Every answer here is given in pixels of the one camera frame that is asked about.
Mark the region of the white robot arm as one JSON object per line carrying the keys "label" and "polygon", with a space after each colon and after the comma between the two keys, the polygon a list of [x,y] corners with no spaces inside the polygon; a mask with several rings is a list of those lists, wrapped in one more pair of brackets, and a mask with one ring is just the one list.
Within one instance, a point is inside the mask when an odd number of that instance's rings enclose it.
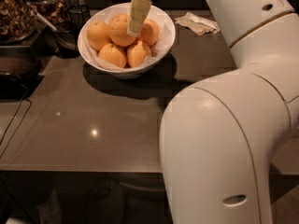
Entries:
{"label": "white robot arm", "polygon": [[287,0],[206,0],[233,72],[179,92],[160,156],[174,224],[272,224],[270,163],[297,130],[299,16]]}

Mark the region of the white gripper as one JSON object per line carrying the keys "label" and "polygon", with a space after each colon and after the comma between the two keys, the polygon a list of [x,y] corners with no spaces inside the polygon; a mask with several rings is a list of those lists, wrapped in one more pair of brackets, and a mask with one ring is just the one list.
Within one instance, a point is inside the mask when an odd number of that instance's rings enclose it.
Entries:
{"label": "white gripper", "polygon": [[138,37],[151,7],[151,0],[131,0],[127,34]]}

